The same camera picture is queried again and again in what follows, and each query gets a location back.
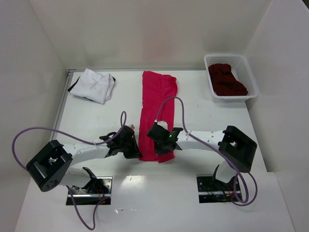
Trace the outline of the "bright red t shirt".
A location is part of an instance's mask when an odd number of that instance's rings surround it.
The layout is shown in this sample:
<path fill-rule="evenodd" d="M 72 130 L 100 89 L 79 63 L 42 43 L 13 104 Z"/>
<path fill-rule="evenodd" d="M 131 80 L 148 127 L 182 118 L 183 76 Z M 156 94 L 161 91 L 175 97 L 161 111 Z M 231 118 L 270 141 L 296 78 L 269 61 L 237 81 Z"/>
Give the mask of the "bright red t shirt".
<path fill-rule="evenodd" d="M 140 116 L 138 147 L 142 161 L 157 161 L 163 163 L 175 158 L 173 152 L 163 155 L 155 153 L 155 144 L 147 133 L 156 119 L 159 107 L 169 97 L 175 97 L 178 92 L 177 79 L 168 74 L 144 71 L 142 74 L 142 110 Z"/>

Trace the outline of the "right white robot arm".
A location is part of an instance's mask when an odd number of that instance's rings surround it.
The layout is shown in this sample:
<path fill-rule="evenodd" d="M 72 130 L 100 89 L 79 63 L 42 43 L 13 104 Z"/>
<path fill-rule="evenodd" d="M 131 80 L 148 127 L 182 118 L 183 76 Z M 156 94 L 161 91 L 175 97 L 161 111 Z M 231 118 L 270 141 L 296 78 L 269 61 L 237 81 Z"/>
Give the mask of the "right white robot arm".
<path fill-rule="evenodd" d="M 257 149 L 257 143 L 235 126 L 219 131 L 189 131 L 179 127 L 169 131 L 155 122 L 147 137 L 154 141 L 158 155 L 188 149 L 219 152 L 224 161 L 215 169 L 213 177 L 226 184 L 238 173 L 251 171 Z"/>

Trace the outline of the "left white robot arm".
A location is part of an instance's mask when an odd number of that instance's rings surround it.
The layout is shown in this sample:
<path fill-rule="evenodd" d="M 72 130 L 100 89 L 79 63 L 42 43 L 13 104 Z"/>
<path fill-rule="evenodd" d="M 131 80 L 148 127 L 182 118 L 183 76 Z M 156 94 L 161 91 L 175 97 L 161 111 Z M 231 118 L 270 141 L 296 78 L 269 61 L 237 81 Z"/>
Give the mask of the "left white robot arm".
<path fill-rule="evenodd" d="M 124 126 L 119 133 L 111 132 L 99 139 L 104 143 L 63 145 L 52 140 L 28 162 L 26 170 L 42 192 L 63 185 L 95 193 L 103 184 L 89 168 L 76 168 L 76 164 L 118 153 L 123 153 L 126 159 L 142 158 L 131 126 Z"/>

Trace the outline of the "white folded t shirt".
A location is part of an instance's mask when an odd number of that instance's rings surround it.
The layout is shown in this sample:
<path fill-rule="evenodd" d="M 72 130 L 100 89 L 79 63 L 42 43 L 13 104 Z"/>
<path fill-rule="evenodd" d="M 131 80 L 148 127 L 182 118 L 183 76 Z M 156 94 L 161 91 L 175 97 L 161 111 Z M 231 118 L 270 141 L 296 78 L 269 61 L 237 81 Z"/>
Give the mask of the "white folded t shirt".
<path fill-rule="evenodd" d="M 116 79 L 111 75 L 102 75 L 91 69 L 85 69 L 80 77 L 69 87 L 68 92 L 93 102 L 104 104 L 112 98 Z"/>

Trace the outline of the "dark red t shirt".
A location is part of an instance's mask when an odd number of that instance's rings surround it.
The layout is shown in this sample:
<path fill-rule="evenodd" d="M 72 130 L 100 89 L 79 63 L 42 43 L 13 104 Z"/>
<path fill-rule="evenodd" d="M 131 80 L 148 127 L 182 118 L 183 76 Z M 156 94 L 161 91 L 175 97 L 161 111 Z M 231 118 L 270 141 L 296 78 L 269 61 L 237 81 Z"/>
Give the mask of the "dark red t shirt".
<path fill-rule="evenodd" d="M 229 64 L 212 64 L 209 67 L 211 84 L 218 96 L 246 96 L 246 87 L 236 80 Z"/>

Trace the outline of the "white plastic basket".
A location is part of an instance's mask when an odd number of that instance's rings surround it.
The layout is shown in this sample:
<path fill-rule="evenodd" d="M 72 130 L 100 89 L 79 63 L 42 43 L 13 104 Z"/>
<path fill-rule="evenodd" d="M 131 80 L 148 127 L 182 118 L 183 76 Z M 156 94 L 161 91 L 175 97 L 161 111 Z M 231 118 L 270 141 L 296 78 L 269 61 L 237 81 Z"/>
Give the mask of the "white plastic basket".
<path fill-rule="evenodd" d="M 258 96 L 258 87 L 246 58 L 239 54 L 210 54 L 204 57 L 206 74 L 211 91 L 212 101 L 215 103 L 245 102 Z M 209 66 L 213 64 L 229 64 L 231 72 L 237 81 L 242 83 L 248 94 L 246 96 L 218 96 L 212 86 Z"/>

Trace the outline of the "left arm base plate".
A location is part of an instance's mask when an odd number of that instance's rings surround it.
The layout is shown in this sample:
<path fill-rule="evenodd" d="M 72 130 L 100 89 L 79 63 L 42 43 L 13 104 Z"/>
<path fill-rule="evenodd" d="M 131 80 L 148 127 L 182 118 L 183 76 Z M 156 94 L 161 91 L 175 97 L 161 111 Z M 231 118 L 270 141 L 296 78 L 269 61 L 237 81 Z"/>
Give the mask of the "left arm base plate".
<path fill-rule="evenodd" d="M 70 186 L 76 205 L 111 204 L 112 177 L 98 177 L 92 179 L 83 188 Z"/>

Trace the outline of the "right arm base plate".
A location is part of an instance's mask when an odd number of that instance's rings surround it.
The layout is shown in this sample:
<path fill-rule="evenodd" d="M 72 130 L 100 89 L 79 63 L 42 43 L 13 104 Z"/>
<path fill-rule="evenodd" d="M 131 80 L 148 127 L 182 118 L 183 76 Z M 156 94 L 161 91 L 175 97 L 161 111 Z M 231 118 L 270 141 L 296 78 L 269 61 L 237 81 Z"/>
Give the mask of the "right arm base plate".
<path fill-rule="evenodd" d="M 228 183 L 216 180 L 210 175 L 197 176 L 199 203 L 232 202 L 234 193 L 234 177 Z"/>

